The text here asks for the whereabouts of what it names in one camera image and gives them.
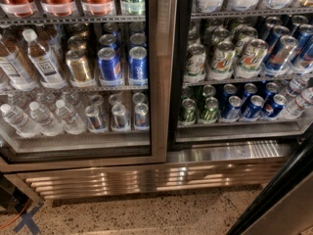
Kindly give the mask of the steel fridge bottom grille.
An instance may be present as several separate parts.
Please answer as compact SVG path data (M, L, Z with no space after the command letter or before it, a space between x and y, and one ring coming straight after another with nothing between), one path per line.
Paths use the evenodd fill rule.
M35 202L266 183L287 156L10 173Z

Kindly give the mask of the white 7up can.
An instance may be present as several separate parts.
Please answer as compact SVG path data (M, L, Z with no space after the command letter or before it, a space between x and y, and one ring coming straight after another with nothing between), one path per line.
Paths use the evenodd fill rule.
M215 47L211 64L208 70L209 80L223 80L233 74L232 64L235 59L235 46L230 41L222 41Z
M268 44L262 39L253 39L245 47L235 66L235 78L252 78L260 73L260 66L268 53Z
M203 81L205 77L206 54L201 44L192 44L187 49L184 81L197 83Z

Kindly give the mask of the small energy can right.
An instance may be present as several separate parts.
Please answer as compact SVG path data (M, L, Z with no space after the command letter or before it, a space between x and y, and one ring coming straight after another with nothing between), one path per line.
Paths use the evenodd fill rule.
M139 129L147 129L150 126L149 107L145 103L139 103L134 108L134 124Z

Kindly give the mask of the small energy can middle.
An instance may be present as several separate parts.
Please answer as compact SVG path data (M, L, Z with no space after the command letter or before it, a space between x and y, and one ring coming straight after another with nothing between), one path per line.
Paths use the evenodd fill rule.
M112 107L112 129L126 131L130 128L129 115L124 105L116 104Z

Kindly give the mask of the water bottle middle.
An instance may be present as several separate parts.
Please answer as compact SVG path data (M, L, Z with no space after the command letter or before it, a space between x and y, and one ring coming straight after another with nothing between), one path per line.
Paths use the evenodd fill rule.
M45 136L57 136L63 133L62 124L47 106L33 101L29 104L29 114Z

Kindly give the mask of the blue pepsi can front left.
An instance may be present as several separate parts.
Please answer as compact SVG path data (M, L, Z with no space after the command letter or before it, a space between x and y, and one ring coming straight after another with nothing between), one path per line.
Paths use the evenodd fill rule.
M105 84L120 85L123 82L119 56L114 49L109 47L100 49L97 62Z

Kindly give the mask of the fridge glass door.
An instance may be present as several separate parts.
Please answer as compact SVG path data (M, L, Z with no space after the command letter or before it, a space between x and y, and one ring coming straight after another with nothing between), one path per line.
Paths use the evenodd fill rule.
M312 225L313 128L226 235L298 235Z
M0 0L4 171L161 163L177 0Z

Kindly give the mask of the water bottle right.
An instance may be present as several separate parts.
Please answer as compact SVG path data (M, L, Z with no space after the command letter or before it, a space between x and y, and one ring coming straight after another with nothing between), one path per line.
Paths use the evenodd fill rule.
M72 104L58 100L56 114L61 119L67 133L78 135L86 131L85 120Z

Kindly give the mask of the small energy can left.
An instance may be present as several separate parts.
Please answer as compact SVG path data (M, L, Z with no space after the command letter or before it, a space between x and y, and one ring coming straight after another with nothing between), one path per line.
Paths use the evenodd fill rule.
M104 132L107 130L107 124L104 121L98 107L88 106L85 109L85 115L88 120L88 129L90 131Z

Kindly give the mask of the water bottle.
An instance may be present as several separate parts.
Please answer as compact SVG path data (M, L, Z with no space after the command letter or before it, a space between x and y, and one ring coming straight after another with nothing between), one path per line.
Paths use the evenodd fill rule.
M20 137L30 138L41 134L36 123L20 107L4 104L1 106L3 120L9 123Z
M58 100L56 114L61 119L67 133L78 135L86 131L85 120L72 104Z
M29 114L45 136L57 136L63 133L62 124L47 106L33 101L29 104Z

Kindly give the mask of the white 7up can right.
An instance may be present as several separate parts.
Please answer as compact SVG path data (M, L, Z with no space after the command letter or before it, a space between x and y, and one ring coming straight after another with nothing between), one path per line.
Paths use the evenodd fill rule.
M235 78L252 78L260 73L260 66L268 53L268 44L262 39L253 39L245 47L235 66Z

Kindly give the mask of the blue pepsi can lower left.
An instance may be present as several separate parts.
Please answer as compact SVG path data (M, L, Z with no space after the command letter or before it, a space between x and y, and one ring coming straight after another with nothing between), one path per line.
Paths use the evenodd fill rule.
M243 101L240 97L231 96L220 114L220 120L223 122L235 122L239 118L242 103Z

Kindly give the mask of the tea bottle white cap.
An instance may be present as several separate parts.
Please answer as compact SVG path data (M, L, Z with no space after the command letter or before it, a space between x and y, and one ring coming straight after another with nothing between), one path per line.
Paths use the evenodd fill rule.
M41 83L46 88L59 89L66 85L62 65L47 41L27 28L22 32L27 43L27 55L41 75Z

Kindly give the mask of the small energy can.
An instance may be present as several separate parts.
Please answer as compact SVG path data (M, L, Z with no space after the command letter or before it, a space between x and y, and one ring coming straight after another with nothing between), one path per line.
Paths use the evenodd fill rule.
M104 132L107 130L107 124L104 121L98 107L88 106L85 109L85 115L88 120L88 129L90 131Z
M145 103L139 103L134 108L134 124L139 129L147 129L150 126L149 107Z
M129 115L124 105L116 104L112 107L112 129L126 131L130 128Z

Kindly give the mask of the water bottle right fridge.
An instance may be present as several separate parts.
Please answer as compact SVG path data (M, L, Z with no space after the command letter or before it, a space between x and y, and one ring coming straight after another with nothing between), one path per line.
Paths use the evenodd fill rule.
M313 106L313 87L304 89L299 95L287 103L281 117L285 119L299 118L307 109Z

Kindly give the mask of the blue pepsi can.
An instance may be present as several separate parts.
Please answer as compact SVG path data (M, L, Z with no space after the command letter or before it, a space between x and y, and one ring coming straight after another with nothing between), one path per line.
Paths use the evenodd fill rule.
M242 103L243 101L240 97L231 96L220 114L220 120L223 122L235 122L239 118Z
M286 97L282 94L276 94L264 104L260 117L262 119L274 120L279 116L286 104Z
M100 49L97 62L105 84L120 85L123 82L119 56L114 49L109 47Z
M264 99L258 95L251 96L241 111L241 119L253 121L259 118L264 105Z
M136 85L148 83L148 54L144 47L133 47L128 54L128 74Z

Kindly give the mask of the blue pepsi can front right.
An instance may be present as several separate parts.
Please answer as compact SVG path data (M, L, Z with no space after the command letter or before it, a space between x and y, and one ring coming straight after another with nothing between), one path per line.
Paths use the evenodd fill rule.
M133 47L128 54L128 74L136 85L148 83L148 54L144 47Z

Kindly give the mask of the gold soda can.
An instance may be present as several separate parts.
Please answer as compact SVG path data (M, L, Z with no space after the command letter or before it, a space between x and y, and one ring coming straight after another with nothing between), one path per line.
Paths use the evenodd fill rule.
M74 87L87 88L96 85L93 69L83 51L67 51L66 63L70 72L70 83Z

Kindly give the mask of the water bottle left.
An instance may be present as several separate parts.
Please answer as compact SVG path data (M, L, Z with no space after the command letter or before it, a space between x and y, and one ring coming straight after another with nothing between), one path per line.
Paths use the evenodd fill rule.
M41 134L36 123L20 107L4 104L1 106L3 120L9 123L20 137L30 138Z

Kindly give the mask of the blue energy can middle shelf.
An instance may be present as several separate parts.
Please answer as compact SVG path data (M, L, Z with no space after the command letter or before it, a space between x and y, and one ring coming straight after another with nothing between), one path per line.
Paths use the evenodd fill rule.
M269 59L265 62L263 74L265 76L277 76L288 61L298 41L289 35L284 35L273 48Z

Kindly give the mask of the blue pepsi can lower far right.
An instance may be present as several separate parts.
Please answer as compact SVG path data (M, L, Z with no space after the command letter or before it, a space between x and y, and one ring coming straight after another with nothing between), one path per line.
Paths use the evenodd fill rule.
M264 104L260 117L262 119L274 120L279 116L286 104L286 97L282 94L276 94Z

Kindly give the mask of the white 7up can far left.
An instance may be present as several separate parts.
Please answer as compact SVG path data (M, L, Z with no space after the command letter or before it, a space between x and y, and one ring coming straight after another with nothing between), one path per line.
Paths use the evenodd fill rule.
M192 44L187 49L184 81L197 83L203 81L205 77L206 54L201 44Z

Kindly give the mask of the tea bottle far left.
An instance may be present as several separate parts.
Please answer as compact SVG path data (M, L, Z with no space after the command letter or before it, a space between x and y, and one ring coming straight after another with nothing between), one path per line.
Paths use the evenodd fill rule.
M0 69L15 89L30 91L38 86L37 73L28 57L13 41L0 35Z

